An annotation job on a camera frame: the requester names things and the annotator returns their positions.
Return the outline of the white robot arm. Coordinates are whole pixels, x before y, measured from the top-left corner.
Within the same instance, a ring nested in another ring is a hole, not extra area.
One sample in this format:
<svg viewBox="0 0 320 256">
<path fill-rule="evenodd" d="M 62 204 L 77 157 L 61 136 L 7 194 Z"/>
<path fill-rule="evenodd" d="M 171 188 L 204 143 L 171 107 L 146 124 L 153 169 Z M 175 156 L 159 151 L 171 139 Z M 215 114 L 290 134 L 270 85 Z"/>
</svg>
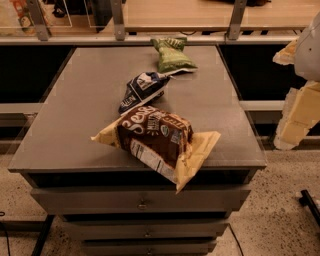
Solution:
<svg viewBox="0 0 320 256">
<path fill-rule="evenodd" d="M 293 64 L 295 74 L 306 80 L 303 87 L 291 88 L 286 95 L 273 141 L 277 149 L 291 150 L 320 121 L 320 13 L 298 39 L 274 55 L 273 61 Z"/>
</svg>

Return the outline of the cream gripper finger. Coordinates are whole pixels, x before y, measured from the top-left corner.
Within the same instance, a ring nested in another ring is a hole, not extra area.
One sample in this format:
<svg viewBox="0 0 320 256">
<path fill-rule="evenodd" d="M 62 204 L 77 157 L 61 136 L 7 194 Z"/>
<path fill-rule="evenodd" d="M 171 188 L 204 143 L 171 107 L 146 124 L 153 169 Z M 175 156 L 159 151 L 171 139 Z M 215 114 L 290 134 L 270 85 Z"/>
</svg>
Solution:
<svg viewBox="0 0 320 256">
<path fill-rule="evenodd" d="M 280 65 L 294 64 L 296 47 L 297 47 L 297 39 L 291 41 L 283 49 L 278 51 L 273 57 L 273 62 Z"/>
<path fill-rule="evenodd" d="M 319 121 L 320 83 L 308 81 L 300 89 L 291 88 L 276 129 L 274 146 L 279 150 L 293 149 Z"/>
</svg>

